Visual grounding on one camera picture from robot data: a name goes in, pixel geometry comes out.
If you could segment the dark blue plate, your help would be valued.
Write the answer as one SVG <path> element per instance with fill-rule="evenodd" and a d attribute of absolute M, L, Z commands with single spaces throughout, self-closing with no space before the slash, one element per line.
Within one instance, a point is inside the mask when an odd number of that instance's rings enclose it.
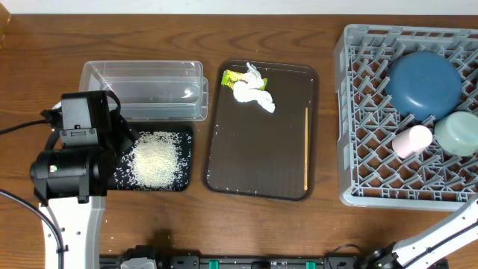
<path fill-rule="evenodd" d="M 452 113 L 459 104 L 462 80 L 457 68 L 431 52 L 413 52 L 394 62 L 388 72 L 385 93 L 402 115 L 424 121 Z"/>

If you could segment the mint green bowl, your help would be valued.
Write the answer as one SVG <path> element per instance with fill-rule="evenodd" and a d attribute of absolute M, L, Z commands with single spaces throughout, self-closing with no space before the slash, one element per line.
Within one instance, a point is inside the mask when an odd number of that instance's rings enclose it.
<path fill-rule="evenodd" d="M 434 132 L 441 148 L 452 155 L 472 156 L 477 152 L 477 116 L 472 113 L 454 112 L 439 120 Z"/>

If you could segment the pink plastic cup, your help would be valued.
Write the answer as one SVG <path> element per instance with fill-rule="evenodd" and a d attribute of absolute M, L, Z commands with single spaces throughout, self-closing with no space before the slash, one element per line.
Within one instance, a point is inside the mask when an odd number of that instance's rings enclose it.
<path fill-rule="evenodd" d="M 422 125 L 413 126 L 397 134 L 392 140 L 392 149 L 400 158 L 421 154 L 432 143 L 432 132 Z"/>

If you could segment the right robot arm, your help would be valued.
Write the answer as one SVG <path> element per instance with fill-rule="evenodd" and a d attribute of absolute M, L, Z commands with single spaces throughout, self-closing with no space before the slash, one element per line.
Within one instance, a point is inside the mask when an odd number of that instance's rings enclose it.
<path fill-rule="evenodd" d="M 477 195 L 453 214 L 411 238 L 378 249 L 358 268 L 426 269 L 477 239 Z"/>

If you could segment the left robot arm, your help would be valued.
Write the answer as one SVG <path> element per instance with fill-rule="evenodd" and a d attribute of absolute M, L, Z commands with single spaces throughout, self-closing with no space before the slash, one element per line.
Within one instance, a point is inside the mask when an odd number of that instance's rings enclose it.
<path fill-rule="evenodd" d="M 110 90 L 65 93 L 42 111 L 53 131 L 30 169 L 44 217 L 47 268 L 99 268 L 108 180 L 139 134 Z"/>

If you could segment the wooden chopstick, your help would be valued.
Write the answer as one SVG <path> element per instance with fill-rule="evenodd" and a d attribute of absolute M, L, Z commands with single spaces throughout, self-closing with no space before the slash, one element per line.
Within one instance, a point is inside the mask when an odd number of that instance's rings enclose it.
<path fill-rule="evenodd" d="M 308 108 L 305 107 L 304 126 L 304 191 L 308 190 Z"/>

